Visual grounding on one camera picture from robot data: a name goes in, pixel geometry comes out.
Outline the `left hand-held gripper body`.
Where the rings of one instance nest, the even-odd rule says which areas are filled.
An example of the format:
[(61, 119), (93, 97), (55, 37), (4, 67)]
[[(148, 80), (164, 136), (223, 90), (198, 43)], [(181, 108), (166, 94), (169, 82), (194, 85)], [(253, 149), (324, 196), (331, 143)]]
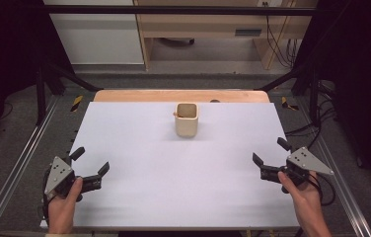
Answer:
[[(71, 155), (65, 159), (60, 157), (53, 159), (43, 192), (47, 201), (51, 201), (56, 196), (67, 197), (76, 180), (75, 171), (72, 169), (71, 164), (78, 158), (79, 155)], [(100, 169), (96, 175), (84, 177), (81, 193), (78, 195), (77, 200), (80, 201), (82, 199), (83, 193), (99, 190), (102, 187), (102, 178), (103, 169)]]

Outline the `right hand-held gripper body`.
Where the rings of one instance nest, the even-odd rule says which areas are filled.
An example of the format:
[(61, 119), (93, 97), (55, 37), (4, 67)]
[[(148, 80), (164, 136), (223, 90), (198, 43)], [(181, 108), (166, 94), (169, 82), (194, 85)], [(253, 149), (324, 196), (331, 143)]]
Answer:
[(262, 180), (279, 183), (278, 173), (283, 172), (293, 182), (299, 186), (309, 180), (310, 172), (333, 175), (334, 171), (311, 153), (306, 147), (302, 147), (292, 152), (286, 158), (286, 164), (281, 167), (264, 165), (260, 160), (260, 178)]

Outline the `beige square cup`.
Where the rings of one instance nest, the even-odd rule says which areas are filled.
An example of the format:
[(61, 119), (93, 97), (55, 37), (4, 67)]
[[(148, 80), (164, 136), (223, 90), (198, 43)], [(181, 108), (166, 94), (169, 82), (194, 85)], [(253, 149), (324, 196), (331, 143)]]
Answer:
[(199, 107), (195, 103), (178, 103), (175, 112), (183, 118), (175, 118), (176, 134), (180, 137), (194, 137), (197, 134)]

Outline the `person's left hand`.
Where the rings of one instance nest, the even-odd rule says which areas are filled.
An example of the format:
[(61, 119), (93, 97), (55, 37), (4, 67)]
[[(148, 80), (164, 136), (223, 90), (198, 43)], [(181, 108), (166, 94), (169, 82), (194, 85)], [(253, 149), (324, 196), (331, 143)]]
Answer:
[(77, 197), (81, 194), (82, 186), (83, 180), (77, 178), (67, 197), (55, 197), (49, 203), (49, 234), (70, 234), (72, 232)]

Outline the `person's right hand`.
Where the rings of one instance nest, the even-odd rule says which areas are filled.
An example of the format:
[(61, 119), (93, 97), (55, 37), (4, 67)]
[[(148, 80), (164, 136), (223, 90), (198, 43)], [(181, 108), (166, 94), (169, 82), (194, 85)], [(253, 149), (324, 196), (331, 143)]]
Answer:
[(278, 173), (278, 178), (293, 199), (295, 213), (300, 224), (318, 223), (324, 219), (320, 195), (316, 188), (309, 183), (296, 187), (283, 172)]

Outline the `yellow black tape marker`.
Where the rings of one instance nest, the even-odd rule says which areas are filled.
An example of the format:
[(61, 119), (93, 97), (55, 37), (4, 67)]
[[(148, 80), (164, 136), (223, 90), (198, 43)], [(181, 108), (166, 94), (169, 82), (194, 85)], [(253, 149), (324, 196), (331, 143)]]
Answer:
[(292, 111), (299, 111), (298, 106), (289, 105), (288, 102), (287, 102), (287, 99), (285, 97), (281, 97), (281, 106), (284, 109), (289, 109), (289, 110), (292, 110)]
[(79, 95), (75, 98), (74, 102), (73, 102), (73, 105), (70, 109), (70, 112), (76, 112), (81, 104), (83, 100), (83, 96), (82, 95)]

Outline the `white table mat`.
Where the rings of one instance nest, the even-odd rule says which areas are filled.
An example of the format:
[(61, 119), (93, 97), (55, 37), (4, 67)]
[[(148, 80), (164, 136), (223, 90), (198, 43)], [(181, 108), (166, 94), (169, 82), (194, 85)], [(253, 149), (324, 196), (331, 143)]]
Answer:
[(84, 194), (74, 224), (93, 229), (294, 227), (290, 196), (260, 178), (252, 157), (282, 166), (272, 103), (201, 103), (197, 134), (177, 136), (172, 103), (89, 104), (73, 143), (79, 176), (110, 166)]

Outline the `dark curtain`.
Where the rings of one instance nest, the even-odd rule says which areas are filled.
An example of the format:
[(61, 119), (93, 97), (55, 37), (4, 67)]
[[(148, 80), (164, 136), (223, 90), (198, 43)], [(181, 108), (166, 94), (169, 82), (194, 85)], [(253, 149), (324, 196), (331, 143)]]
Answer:
[(9, 95), (36, 82), (39, 64), (31, 54), (28, 36), (34, 37), (47, 59), (68, 72), (73, 70), (50, 16), (22, 8), (43, 4), (43, 0), (0, 0), (0, 117)]
[(312, 18), (297, 60), (308, 60), (324, 38), (315, 67), (335, 84), (335, 106), (356, 153), (371, 168), (371, 0), (318, 0), (327, 13)]

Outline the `wooden table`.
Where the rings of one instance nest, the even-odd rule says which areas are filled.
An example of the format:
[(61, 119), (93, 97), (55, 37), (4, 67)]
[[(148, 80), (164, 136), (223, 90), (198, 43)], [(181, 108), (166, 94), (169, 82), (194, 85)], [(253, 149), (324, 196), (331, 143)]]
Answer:
[(101, 90), (94, 102), (269, 103), (264, 91), (254, 90)]

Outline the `white cabinet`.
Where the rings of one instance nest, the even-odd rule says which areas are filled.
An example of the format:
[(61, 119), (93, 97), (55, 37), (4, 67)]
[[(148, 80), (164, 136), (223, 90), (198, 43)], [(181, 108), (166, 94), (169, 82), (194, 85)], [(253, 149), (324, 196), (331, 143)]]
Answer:
[(72, 64), (143, 64), (134, 14), (51, 14)]

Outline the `grey desk label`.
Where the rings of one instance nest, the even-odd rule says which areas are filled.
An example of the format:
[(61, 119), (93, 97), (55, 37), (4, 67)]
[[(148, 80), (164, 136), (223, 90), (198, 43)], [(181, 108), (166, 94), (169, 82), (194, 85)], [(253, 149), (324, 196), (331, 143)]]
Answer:
[(236, 37), (251, 37), (257, 38), (261, 35), (262, 29), (236, 29), (235, 36)]

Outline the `light wooden desk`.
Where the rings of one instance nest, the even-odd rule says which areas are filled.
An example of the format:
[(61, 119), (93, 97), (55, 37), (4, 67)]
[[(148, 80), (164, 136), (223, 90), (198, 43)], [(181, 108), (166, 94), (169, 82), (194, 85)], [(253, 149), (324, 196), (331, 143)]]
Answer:
[[(316, 8), (319, 0), (133, 0), (135, 6), (209, 6)], [(311, 22), (309, 16), (251, 15), (149, 15), (138, 14), (139, 34), (145, 61), (151, 60), (155, 39), (246, 39), (255, 47), (252, 54), (265, 70), (283, 62), (289, 40), (302, 41)], [(257, 38), (236, 37), (236, 29), (262, 29)]]

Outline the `aluminium floor rail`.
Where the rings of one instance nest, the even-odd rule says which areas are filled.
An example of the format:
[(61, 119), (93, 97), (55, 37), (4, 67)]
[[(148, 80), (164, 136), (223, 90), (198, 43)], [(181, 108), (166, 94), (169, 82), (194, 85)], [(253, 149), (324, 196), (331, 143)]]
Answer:
[(321, 161), (334, 171), (328, 176), (329, 184), (320, 178), (324, 189), (324, 214), (335, 237), (371, 237), (371, 228), (352, 192), (349, 179), (358, 172), (353, 153), (339, 128), (336, 112), (330, 99), (319, 98), (320, 125), (314, 127), (309, 119), (309, 100), (295, 99), (299, 106), (298, 121), (308, 123), (303, 131), (292, 135), (297, 146), (306, 145)]
[(23, 176), (29, 162), (31, 161), (34, 152), (42, 138), (44, 131), (46, 130), (51, 117), (55, 112), (56, 105), (59, 102), (57, 96), (51, 96), (46, 107), (44, 118), (38, 125), (35, 126), (29, 140), (26, 142), (23, 151), (17, 159), (13, 169), (11, 170), (7, 180), (3, 184), (0, 190), (0, 217), (2, 216), (5, 208), (7, 207), (11, 196), (13, 195), (16, 186), (19, 184), (21, 177)]

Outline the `black metal frame stand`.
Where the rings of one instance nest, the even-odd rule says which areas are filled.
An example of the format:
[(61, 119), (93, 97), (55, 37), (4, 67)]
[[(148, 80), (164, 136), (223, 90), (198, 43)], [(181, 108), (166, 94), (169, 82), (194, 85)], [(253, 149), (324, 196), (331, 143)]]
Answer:
[(40, 125), (46, 117), (44, 85), (49, 87), (53, 95), (62, 95), (65, 92), (65, 86), (62, 84), (61, 78), (66, 78), (90, 92), (101, 91), (101, 88), (82, 80), (74, 72), (65, 70), (54, 63), (44, 63), (39, 67), (36, 74), (37, 125)]
[(307, 64), (300, 65), (291, 69), (288, 73), (280, 76), (278, 79), (257, 88), (257, 91), (268, 92), (273, 88), (281, 85), (290, 79), (296, 79), (291, 91), (294, 95), (300, 96), (307, 89), (310, 89), (310, 99), (309, 99), (309, 119), (314, 126), (320, 125), (320, 118), (318, 115), (318, 94), (320, 88), (320, 80), (318, 71), (314, 66), (309, 66)]

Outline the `black horizontal frame bar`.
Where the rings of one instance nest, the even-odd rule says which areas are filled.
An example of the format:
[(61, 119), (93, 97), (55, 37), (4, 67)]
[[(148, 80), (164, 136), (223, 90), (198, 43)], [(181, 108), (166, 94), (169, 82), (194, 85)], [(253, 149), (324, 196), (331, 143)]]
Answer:
[(312, 8), (269, 7), (209, 7), (209, 6), (103, 6), (103, 5), (44, 5), (51, 14), (149, 14), (149, 15), (255, 15), (255, 16), (314, 16)]

